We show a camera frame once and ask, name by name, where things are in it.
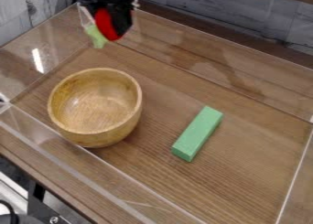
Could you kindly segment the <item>red plush fruit green leaf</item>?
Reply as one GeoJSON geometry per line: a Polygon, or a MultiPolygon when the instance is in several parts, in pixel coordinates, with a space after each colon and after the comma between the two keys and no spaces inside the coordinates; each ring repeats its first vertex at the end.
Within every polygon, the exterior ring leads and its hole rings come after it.
{"type": "Polygon", "coordinates": [[[112,18],[108,11],[100,8],[93,17],[94,22],[84,29],[86,36],[92,41],[94,48],[102,48],[108,41],[114,41],[120,38],[112,24],[112,18]]]}

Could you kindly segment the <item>wooden bowl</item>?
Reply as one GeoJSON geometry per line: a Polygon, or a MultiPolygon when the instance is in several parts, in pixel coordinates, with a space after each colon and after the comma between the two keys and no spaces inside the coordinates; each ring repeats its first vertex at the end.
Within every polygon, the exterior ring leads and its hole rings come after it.
{"type": "Polygon", "coordinates": [[[143,107],[143,92],[124,71],[92,68],[68,75],[48,99],[49,119],[72,143],[85,148],[120,142],[135,129],[143,107]]]}

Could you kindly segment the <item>green rectangular block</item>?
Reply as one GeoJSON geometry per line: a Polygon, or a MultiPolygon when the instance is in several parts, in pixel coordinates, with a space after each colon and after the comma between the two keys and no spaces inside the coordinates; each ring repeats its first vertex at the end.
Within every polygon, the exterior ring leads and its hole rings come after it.
{"type": "Polygon", "coordinates": [[[195,115],[187,128],[171,146],[171,153],[181,160],[189,162],[199,152],[207,138],[220,124],[221,113],[204,107],[195,115]]]}

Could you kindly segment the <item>black metal table leg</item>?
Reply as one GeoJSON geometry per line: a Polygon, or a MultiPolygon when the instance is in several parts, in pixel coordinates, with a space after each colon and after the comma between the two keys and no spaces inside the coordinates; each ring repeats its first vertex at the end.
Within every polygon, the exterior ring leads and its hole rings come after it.
{"type": "Polygon", "coordinates": [[[45,191],[46,189],[34,181],[29,181],[29,187],[28,187],[28,201],[29,202],[42,202],[45,197],[45,191]]]}

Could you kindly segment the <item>clear acrylic tray wall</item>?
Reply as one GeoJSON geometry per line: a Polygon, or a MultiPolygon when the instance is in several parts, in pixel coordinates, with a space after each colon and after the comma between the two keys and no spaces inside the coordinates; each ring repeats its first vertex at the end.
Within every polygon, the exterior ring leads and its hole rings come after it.
{"type": "Polygon", "coordinates": [[[171,146],[213,106],[147,93],[131,135],[85,149],[56,132],[46,98],[0,100],[0,153],[97,224],[274,224],[311,125],[247,99],[220,107],[217,129],[192,161],[171,146]]]}

